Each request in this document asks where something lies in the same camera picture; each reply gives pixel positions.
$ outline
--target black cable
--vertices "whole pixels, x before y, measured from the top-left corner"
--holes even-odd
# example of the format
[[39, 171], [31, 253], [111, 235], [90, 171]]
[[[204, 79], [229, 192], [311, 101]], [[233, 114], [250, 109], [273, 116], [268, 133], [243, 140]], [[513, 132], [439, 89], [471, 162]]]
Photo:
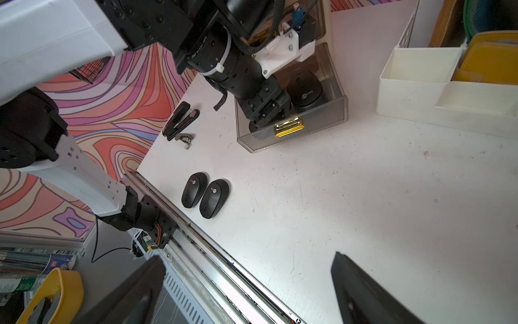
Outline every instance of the black cable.
[[99, 223], [97, 223], [97, 215], [95, 215], [95, 246], [94, 246], [94, 252], [92, 253], [92, 259], [90, 260], [90, 263], [94, 263], [95, 261], [99, 260], [100, 258], [102, 258], [103, 256], [105, 256], [106, 254], [110, 253], [110, 252], [113, 252], [113, 251], [116, 251], [116, 250], [120, 250], [120, 249], [126, 249], [126, 250], [130, 250], [130, 248], [128, 247], [118, 247], [116, 249], [113, 249], [113, 250], [109, 250], [108, 252], [104, 253], [103, 255], [101, 255], [100, 257], [98, 257], [97, 259], [94, 260], [94, 256], [95, 256], [95, 252], [97, 251], [97, 241], [99, 240]]
[[144, 256], [144, 253], [140, 250], [140, 248], [137, 246], [137, 243], [135, 241], [133, 241], [133, 243], [131, 245], [131, 252], [137, 258]]
[[316, 2], [317, 2], [317, 1], [318, 1], [318, 0], [313, 1], [313, 3], [311, 4], [311, 6], [309, 6], [309, 9], [308, 9], [306, 12], [304, 12], [304, 15], [302, 16], [302, 18], [300, 18], [299, 20], [297, 20], [297, 22], [296, 22], [296, 23], [293, 23], [293, 22], [292, 22], [291, 27], [290, 27], [290, 28], [288, 28], [284, 33], [286, 34], [286, 33], [287, 33], [287, 32], [289, 32], [290, 30], [292, 30], [292, 29], [293, 29], [293, 27], [296, 27], [296, 26], [298, 26], [300, 23], [302, 23], [302, 22], [304, 21], [304, 18], [306, 17], [306, 15], [307, 15], [307, 14], [311, 11], [311, 9], [313, 9], [313, 7], [316, 5]]
[[282, 13], [284, 12], [284, 3], [285, 0], [274, 0], [274, 14], [271, 22], [270, 33], [268, 34], [268, 37], [266, 37], [266, 39], [259, 46], [252, 47], [248, 44], [243, 43], [238, 36], [234, 34], [232, 35], [234, 43], [241, 52], [243, 52], [245, 55], [252, 55], [259, 52], [263, 47], [266, 46], [266, 44], [268, 44], [268, 42], [274, 36], [276, 30], [279, 28], [279, 24], [281, 23]]
[[222, 87], [221, 85], [217, 84], [216, 81], [212, 80], [211, 78], [209, 77], [205, 77], [205, 80], [207, 80], [207, 82], [216, 90], [218, 90], [219, 92], [221, 92], [221, 94], [223, 94], [223, 96], [221, 97], [220, 101], [214, 106], [214, 110], [215, 111], [218, 111], [221, 106], [223, 106], [223, 104], [225, 103], [226, 101], [226, 98], [228, 96], [228, 93], [227, 93], [227, 90]]
[[[282, 13], [282, 18], [281, 18], [281, 22], [282, 20], [284, 20], [284, 18], [286, 18], [287, 15], [291, 14], [292, 12], [294, 12], [295, 10], [293, 9], [293, 6], [290, 6], [288, 8], [286, 8], [284, 10], [284, 12]], [[280, 36], [281, 34], [279, 33], [279, 26], [277, 26], [277, 29], [275, 30], [276, 31], [276, 35]]]

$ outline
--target scratch mark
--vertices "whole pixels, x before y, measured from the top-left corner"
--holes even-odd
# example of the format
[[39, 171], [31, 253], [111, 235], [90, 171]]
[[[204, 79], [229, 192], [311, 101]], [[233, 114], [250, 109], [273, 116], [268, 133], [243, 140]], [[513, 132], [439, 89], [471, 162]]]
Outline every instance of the scratch mark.
[[268, 248], [268, 246], [270, 246], [270, 243], [271, 243], [271, 242], [269, 242], [269, 243], [268, 243], [268, 245], [264, 248], [264, 251], [263, 251], [263, 253], [261, 254], [261, 256], [259, 257], [259, 260], [263, 257], [264, 252], [266, 252], [266, 249]]
[[300, 187], [300, 181], [298, 183], [298, 189], [300, 191], [300, 200], [302, 201], [302, 206], [304, 206], [304, 198], [302, 197], [302, 188]]
[[293, 258], [293, 269], [290, 272], [290, 274], [293, 272], [293, 270], [295, 270], [295, 251], [292, 251], [292, 258]]
[[277, 168], [280, 168], [280, 167], [286, 167], [286, 166], [288, 166], [288, 165], [276, 166], [276, 167], [273, 167], [273, 168], [271, 168], [271, 169], [272, 169], [272, 170], [275, 170], [275, 169], [277, 169]]

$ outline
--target wire mesh basket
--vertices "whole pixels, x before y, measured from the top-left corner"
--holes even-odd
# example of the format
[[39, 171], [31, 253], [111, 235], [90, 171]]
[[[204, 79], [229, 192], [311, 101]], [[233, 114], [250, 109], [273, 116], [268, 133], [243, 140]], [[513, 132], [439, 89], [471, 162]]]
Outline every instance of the wire mesh basket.
[[99, 74], [104, 70], [104, 67], [106, 66], [106, 64], [108, 64], [110, 59], [111, 57], [98, 59], [81, 67], [75, 68], [69, 72], [79, 80], [83, 80], [90, 84], [93, 84], [95, 79], [97, 79]]

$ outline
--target black wire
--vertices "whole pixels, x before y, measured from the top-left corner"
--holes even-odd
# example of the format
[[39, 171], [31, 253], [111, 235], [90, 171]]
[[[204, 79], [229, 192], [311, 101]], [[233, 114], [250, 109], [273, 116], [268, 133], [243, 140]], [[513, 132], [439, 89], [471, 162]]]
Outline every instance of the black wire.
[[245, 55], [252, 55], [259, 52], [263, 47], [266, 46], [266, 44], [268, 44], [268, 42], [274, 36], [276, 30], [279, 28], [279, 24], [281, 23], [282, 13], [284, 12], [284, 3], [285, 0], [274, 0], [273, 18], [271, 22], [270, 33], [259, 46], [253, 47], [248, 44], [245, 44], [243, 43], [243, 41], [241, 41], [241, 39], [238, 36], [232, 34], [234, 44], [241, 52], [243, 52]]
[[290, 27], [290, 28], [288, 28], [284, 33], [286, 34], [286, 33], [287, 33], [287, 32], [289, 32], [290, 30], [292, 30], [292, 29], [293, 29], [293, 27], [296, 27], [296, 26], [298, 26], [300, 23], [302, 23], [302, 22], [304, 21], [304, 18], [306, 17], [306, 15], [307, 15], [307, 14], [311, 11], [311, 9], [313, 9], [313, 7], [316, 5], [316, 2], [317, 2], [317, 1], [318, 1], [318, 0], [313, 1], [313, 3], [311, 4], [311, 6], [309, 6], [309, 9], [308, 9], [306, 12], [304, 12], [304, 15], [302, 16], [302, 18], [300, 18], [299, 20], [297, 20], [297, 22], [296, 22], [296, 23], [293, 23], [293, 22], [292, 22], [291, 27]]
[[94, 252], [92, 253], [92, 259], [90, 260], [90, 263], [94, 263], [95, 261], [99, 260], [100, 258], [105, 256], [106, 254], [108, 254], [110, 252], [113, 252], [115, 250], [120, 250], [120, 249], [131, 250], [128, 247], [118, 247], [116, 249], [109, 250], [108, 252], [104, 253], [103, 255], [101, 255], [100, 257], [98, 257], [97, 259], [94, 260], [95, 252], [97, 251], [97, 241], [99, 240], [99, 223], [97, 223], [97, 215], [95, 215], [95, 229], [96, 229], [96, 231], [95, 231], [95, 246], [94, 246]]
[[[292, 12], [294, 12], [294, 9], [293, 9], [293, 6], [290, 6], [288, 7], [287, 9], [284, 10], [283, 14], [282, 14], [282, 18], [281, 18], [281, 22], [284, 18], [286, 18], [287, 15], [291, 14]], [[281, 36], [281, 34], [279, 33], [279, 26], [277, 26], [277, 30], [276, 30], [276, 34], [278, 36]]]
[[227, 93], [227, 90], [222, 87], [221, 85], [217, 84], [214, 80], [212, 80], [211, 78], [209, 77], [205, 77], [205, 80], [207, 80], [207, 82], [216, 90], [218, 90], [219, 92], [221, 92], [221, 94], [223, 94], [223, 96], [221, 97], [220, 101], [214, 106], [214, 110], [215, 111], [218, 111], [221, 106], [223, 106], [223, 104], [225, 103], [226, 101], [226, 98], [228, 96], [228, 93]]

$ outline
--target red wire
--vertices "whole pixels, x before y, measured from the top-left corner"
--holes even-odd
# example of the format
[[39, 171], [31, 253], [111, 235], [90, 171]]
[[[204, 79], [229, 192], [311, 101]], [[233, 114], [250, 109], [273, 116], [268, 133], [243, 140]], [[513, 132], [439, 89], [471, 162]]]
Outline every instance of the red wire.
[[158, 237], [156, 238], [156, 241], [155, 241], [155, 243], [153, 243], [153, 245], [156, 245], [158, 242], [160, 242], [160, 237], [162, 237], [162, 228], [159, 227], [157, 224], [155, 224], [155, 227], [158, 230]]

